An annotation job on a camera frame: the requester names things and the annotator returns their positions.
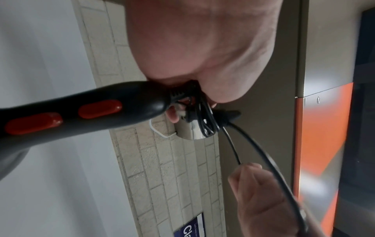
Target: white cord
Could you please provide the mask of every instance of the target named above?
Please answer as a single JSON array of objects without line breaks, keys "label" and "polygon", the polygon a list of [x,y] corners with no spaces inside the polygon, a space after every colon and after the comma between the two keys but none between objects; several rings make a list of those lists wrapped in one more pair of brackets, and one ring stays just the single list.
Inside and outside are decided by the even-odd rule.
[{"label": "white cord", "polygon": [[154,128],[154,127],[152,126],[152,119],[150,119],[150,120],[148,121],[148,124],[150,125],[150,128],[152,129],[152,131],[156,132],[157,134],[159,134],[159,135],[160,135],[161,137],[163,137],[163,138],[169,138],[169,137],[171,137],[171,136],[177,134],[176,132],[174,132],[173,134],[171,134],[171,135],[169,135],[169,136],[165,136],[164,134],[162,134],[161,132],[159,132],[158,130],[156,130],[156,128]]}]

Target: hand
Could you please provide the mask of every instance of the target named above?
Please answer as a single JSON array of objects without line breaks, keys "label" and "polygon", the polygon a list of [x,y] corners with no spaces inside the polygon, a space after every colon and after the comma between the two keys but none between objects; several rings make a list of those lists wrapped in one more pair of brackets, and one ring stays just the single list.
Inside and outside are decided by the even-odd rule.
[{"label": "hand", "polygon": [[243,96],[263,71],[282,0],[125,3],[129,45],[146,77],[172,86],[198,80],[213,105]]},{"label": "hand", "polygon": [[[238,220],[245,237],[296,237],[298,225],[272,173],[259,164],[240,165],[228,178],[238,202]],[[325,237],[307,212],[307,237]]]}]

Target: blue sign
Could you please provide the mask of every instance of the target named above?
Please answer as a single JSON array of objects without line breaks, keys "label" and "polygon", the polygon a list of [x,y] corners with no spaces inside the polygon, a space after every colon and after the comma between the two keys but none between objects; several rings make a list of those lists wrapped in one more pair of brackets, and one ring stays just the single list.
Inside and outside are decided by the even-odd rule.
[{"label": "blue sign", "polygon": [[174,237],[205,237],[203,213],[177,230],[174,235]]}]

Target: red button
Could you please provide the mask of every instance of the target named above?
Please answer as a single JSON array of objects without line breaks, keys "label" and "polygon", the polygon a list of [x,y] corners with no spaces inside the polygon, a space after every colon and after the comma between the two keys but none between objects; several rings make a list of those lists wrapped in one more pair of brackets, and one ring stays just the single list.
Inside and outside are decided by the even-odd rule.
[{"label": "red button", "polygon": [[93,119],[108,114],[114,114],[122,110],[122,104],[118,100],[103,100],[87,105],[82,105],[78,109],[78,115],[84,119]]},{"label": "red button", "polygon": [[55,112],[34,114],[27,117],[12,119],[7,122],[4,129],[12,135],[23,135],[57,127],[62,124],[63,118]]}]

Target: black handheld appliance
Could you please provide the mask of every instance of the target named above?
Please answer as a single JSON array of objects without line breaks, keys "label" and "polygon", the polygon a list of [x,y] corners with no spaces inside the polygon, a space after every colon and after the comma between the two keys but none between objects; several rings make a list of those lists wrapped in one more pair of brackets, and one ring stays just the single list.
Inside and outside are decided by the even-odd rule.
[{"label": "black handheld appliance", "polygon": [[[181,102],[189,98],[190,102]],[[0,180],[25,157],[30,147],[98,130],[152,119],[171,104],[182,104],[187,122],[197,120],[205,137],[222,130],[241,164],[225,127],[238,131],[259,153],[274,174],[298,221],[307,233],[306,214],[299,207],[273,159],[232,121],[239,111],[211,110],[197,81],[167,87],[156,82],[125,82],[71,96],[0,110]]]}]

